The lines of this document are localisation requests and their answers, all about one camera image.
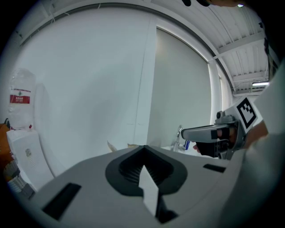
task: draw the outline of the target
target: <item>white ceiling beam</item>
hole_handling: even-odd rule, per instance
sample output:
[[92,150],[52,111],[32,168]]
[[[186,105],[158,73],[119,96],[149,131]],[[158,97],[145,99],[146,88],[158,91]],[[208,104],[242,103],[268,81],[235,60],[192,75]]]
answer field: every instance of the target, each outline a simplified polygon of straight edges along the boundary
[[248,92],[248,93],[240,93],[240,94],[233,94],[234,97],[243,97],[243,96],[259,96],[262,94],[263,91],[258,92]]
[[263,44],[263,42],[264,42],[264,32],[260,32],[260,33],[242,38],[228,45],[225,45],[224,47],[219,48],[218,49],[219,54],[216,55],[214,59],[222,57],[238,49],[245,48],[249,45]]
[[41,11],[44,14],[45,18],[48,18],[50,15],[50,13],[48,12],[48,6],[47,6],[48,2],[41,0],[41,1],[39,1],[39,3],[40,3]]
[[260,81],[260,80],[266,80],[268,78],[268,71],[266,71],[266,74],[264,71],[255,72],[255,73],[248,73],[248,74],[242,74],[238,76],[233,76],[232,80],[233,82],[250,82],[250,81]]

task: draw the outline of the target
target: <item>fluorescent light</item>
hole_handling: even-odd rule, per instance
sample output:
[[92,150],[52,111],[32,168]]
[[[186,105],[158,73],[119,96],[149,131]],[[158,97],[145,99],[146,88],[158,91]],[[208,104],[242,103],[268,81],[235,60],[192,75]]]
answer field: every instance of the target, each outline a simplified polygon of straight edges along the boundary
[[267,86],[267,85],[269,85],[269,82],[257,82],[252,84],[252,86]]

